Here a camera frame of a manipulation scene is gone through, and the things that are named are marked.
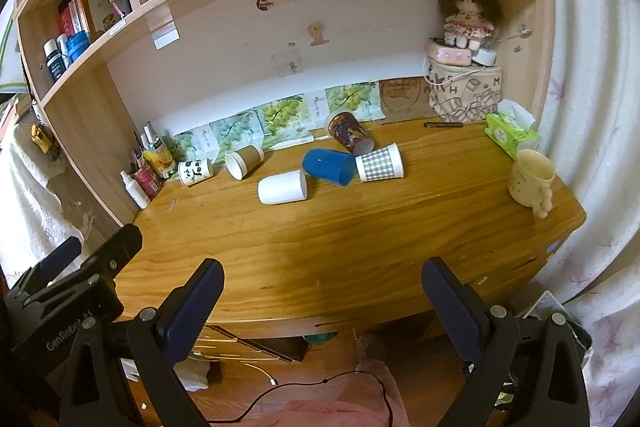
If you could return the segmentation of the blue plastic cup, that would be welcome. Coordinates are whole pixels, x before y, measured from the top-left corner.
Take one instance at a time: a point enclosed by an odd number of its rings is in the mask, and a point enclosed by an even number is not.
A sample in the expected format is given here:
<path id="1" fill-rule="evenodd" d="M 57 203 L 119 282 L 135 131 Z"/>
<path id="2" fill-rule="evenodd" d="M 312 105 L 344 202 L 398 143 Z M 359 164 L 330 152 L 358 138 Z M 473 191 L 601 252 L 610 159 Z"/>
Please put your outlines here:
<path id="1" fill-rule="evenodd" d="M 313 178 L 338 186 L 352 182 L 357 170 L 354 155 L 324 148 L 308 150 L 303 157 L 303 169 Z"/>

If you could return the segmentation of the checkered paper cup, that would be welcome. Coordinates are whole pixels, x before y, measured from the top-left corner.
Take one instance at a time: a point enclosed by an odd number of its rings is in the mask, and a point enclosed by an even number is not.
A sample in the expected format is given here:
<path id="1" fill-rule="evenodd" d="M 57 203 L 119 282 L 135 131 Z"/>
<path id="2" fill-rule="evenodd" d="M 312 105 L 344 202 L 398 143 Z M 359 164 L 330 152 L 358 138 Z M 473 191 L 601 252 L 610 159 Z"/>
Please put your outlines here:
<path id="1" fill-rule="evenodd" d="M 405 176 L 400 150 L 396 143 L 355 158 L 361 182 L 401 179 Z"/>

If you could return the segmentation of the brown drawing card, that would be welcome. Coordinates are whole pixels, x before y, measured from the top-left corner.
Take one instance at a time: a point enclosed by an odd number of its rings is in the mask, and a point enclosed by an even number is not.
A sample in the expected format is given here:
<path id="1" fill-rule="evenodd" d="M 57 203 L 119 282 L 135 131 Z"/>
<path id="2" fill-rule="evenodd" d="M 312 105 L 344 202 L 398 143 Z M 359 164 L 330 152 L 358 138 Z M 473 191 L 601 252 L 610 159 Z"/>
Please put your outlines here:
<path id="1" fill-rule="evenodd" d="M 378 90 L 384 124 L 436 117 L 430 105 L 430 86 L 422 77 L 381 80 Z"/>

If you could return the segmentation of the white curtain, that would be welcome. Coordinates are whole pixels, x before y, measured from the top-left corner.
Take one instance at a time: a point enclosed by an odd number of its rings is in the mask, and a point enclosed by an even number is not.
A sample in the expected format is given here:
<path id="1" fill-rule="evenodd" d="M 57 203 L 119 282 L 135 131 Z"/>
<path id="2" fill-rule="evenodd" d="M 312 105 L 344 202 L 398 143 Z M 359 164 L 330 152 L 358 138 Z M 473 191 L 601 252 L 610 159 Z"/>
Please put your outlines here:
<path id="1" fill-rule="evenodd" d="M 611 426 L 639 387 L 639 0 L 555 0 L 539 132 L 587 219 L 513 302 L 550 291 L 591 335 L 590 418 Z"/>

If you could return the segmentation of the dark patterned paper cup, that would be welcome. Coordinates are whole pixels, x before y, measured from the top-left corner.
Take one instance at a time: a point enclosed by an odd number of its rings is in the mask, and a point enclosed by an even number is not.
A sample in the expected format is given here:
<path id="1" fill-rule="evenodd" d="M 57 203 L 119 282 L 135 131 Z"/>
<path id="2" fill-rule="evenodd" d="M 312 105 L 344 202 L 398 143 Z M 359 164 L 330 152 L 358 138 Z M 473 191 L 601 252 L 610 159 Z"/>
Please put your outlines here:
<path id="1" fill-rule="evenodd" d="M 326 117 L 326 133 L 352 155 L 366 155 L 374 150 L 374 141 L 348 109 L 334 110 Z"/>

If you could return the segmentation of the brown sleeve paper cup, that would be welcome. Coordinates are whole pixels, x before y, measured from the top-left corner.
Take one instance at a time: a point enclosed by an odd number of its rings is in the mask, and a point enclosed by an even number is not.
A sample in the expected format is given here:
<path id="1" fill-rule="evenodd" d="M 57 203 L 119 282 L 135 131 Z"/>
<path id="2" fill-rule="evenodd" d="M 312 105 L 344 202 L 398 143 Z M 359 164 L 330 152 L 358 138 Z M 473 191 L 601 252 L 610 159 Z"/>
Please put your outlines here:
<path id="1" fill-rule="evenodd" d="M 265 160 L 262 148 L 255 144 L 248 144 L 239 150 L 224 155 L 224 165 L 232 178 L 238 181 L 246 178 Z"/>

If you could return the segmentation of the red pink tube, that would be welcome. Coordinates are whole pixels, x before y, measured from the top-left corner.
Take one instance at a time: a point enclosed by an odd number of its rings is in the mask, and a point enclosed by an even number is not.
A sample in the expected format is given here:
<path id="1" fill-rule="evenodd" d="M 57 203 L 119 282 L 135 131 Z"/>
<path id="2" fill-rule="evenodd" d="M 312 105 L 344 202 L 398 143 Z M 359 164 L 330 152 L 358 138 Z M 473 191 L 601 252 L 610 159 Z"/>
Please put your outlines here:
<path id="1" fill-rule="evenodd" d="M 156 174 L 149 165 L 144 164 L 132 174 L 132 177 L 138 182 L 149 199 L 154 199 L 160 191 L 160 182 L 157 181 Z"/>

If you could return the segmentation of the green tissue pack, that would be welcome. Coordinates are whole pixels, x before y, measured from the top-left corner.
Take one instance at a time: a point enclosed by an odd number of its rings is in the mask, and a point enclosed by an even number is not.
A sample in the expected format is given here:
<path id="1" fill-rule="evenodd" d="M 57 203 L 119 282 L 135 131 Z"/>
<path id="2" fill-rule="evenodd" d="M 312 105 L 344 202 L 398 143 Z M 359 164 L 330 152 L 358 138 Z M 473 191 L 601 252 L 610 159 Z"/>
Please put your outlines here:
<path id="1" fill-rule="evenodd" d="M 535 117 L 520 104 L 502 100 L 486 117 L 485 133 L 512 159 L 520 150 L 538 150 L 540 136 Z"/>

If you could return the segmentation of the dark blue bottle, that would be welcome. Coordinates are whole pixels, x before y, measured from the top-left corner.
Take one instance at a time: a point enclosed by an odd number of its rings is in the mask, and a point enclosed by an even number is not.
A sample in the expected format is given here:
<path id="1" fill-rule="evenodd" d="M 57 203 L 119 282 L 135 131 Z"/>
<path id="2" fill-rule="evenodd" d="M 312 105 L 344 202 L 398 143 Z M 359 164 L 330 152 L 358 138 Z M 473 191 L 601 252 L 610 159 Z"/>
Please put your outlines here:
<path id="1" fill-rule="evenodd" d="M 57 82 L 66 72 L 66 65 L 63 54 L 58 48 L 55 39 L 48 40 L 43 45 L 44 56 L 46 57 L 47 70 L 54 82 Z"/>

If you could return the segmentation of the wooden desk hutch shelf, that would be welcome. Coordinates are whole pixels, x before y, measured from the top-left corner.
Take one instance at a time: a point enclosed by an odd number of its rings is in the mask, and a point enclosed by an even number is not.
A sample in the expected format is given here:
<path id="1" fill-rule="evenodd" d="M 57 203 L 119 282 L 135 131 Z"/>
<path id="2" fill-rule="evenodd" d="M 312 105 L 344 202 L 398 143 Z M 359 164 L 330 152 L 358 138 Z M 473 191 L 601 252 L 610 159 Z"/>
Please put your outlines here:
<path id="1" fill-rule="evenodd" d="M 129 14 L 52 80 L 43 47 L 62 1 L 17 0 L 26 75 L 70 165 L 120 224 L 137 211 L 119 173 L 144 124 L 176 134 L 297 93 L 417 76 L 439 31 L 437 0 L 128 0 Z M 499 2 L 504 95 L 540 114 L 554 0 Z"/>

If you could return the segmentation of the brown haired doll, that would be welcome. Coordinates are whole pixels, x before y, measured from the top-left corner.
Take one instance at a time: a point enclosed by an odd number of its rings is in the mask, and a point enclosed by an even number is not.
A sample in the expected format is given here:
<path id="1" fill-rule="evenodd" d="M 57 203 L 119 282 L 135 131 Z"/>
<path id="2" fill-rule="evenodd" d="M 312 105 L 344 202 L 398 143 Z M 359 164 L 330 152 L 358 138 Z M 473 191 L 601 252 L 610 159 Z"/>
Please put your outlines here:
<path id="1" fill-rule="evenodd" d="M 498 0 L 438 0 L 444 43 L 477 51 L 501 23 Z"/>

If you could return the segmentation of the white plastic cup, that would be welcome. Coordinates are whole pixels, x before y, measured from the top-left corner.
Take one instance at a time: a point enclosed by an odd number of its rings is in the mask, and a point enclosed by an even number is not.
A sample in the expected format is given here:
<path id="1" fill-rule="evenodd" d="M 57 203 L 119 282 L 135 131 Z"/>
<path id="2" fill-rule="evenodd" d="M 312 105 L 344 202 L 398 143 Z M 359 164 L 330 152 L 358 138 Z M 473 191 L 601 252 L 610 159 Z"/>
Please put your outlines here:
<path id="1" fill-rule="evenodd" d="M 305 173 L 294 170 L 266 176 L 257 187 L 259 202 L 264 205 L 280 205 L 288 202 L 301 202 L 308 197 Z"/>

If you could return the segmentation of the pink round box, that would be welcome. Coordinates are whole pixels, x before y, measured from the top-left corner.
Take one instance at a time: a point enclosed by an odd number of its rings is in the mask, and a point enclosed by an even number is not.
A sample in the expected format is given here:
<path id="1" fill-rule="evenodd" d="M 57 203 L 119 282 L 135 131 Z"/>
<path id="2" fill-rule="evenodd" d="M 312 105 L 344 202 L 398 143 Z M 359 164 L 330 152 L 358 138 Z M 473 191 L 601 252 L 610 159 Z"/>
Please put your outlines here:
<path id="1" fill-rule="evenodd" d="M 472 64 L 472 53 L 469 49 L 446 46 L 440 40 L 430 40 L 426 52 L 428 58 L 442 65 L 468 67 Z"/>

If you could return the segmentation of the black pen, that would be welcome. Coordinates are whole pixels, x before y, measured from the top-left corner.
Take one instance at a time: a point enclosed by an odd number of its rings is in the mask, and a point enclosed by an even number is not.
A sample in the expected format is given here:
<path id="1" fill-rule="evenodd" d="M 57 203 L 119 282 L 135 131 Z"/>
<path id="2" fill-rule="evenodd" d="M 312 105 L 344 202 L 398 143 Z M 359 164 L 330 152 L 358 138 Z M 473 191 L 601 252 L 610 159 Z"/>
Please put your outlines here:
<path id="1" fill-rule="evenodd" d="M 457 129 L 463 128 L 464 124 L 462 122 L 425 121 L 423 127 L 430 129 Z"/>

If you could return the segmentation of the panda print white cup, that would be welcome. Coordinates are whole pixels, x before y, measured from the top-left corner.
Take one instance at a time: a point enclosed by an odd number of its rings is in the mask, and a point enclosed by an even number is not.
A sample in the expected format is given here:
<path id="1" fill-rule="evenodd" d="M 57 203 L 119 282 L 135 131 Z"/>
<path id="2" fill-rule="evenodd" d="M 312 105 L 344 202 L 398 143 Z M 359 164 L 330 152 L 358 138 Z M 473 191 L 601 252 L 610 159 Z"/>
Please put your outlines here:
<path id="1" fill-rule="evenodd" d="M 201 183 L 214 175 L 212 162 L 208 158 L 180 161 L 178 175 L 183 186 Z"/>

